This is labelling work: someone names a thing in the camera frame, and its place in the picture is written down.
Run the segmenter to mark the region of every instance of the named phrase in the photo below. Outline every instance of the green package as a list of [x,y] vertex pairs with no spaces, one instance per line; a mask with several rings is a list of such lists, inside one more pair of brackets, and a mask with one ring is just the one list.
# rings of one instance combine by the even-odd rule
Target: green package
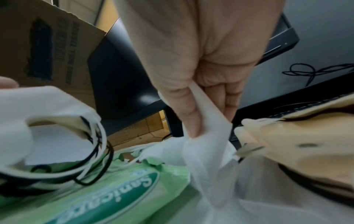
[[[112,165],[122,163],[116,159]],[[85,182],[98,172],[95,170]],[[74,185],[4,206],[0,224],[142,223],[180,195],[189,182],[186,167],[136,163],[124,170],[107,172],[88,187]]]

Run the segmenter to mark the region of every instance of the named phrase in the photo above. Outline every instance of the black monitor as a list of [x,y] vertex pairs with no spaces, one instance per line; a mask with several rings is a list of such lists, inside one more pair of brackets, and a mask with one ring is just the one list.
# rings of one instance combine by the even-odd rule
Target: black monitor
[[[298,41],[294,29],[282,15],[259,63],[290,50]],[[88,67],[96,109],[108,135],[160,110],[165,110],[173,136],[182,135],[180,121],[150,83],[121,19],[89,57]]]

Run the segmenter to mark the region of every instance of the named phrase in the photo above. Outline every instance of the sanicare logo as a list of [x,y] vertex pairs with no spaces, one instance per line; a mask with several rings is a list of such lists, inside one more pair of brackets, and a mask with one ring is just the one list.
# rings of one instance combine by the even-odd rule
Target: sanicare logo
[[76,204],[45,224],[94,224],[118,218],[139,203],[159,180],[159,173],[150,173],[119,186],[99,192],[91,199]]

